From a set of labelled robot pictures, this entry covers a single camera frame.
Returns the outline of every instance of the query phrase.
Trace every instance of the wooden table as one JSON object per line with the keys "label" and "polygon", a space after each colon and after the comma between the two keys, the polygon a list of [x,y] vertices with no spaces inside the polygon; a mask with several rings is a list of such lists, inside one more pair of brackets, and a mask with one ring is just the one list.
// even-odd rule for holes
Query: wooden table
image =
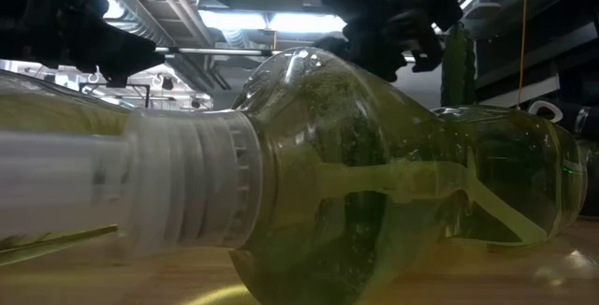
{"label": "wooden table", "polygon": [[[0,304],[257,304],[225,251],[194,249],[123,264],[113,258],[119,249],[112,240],[0,268]],[[440,244],[368,303],[599,304],[599,222],[578,221],[529,250]]]}

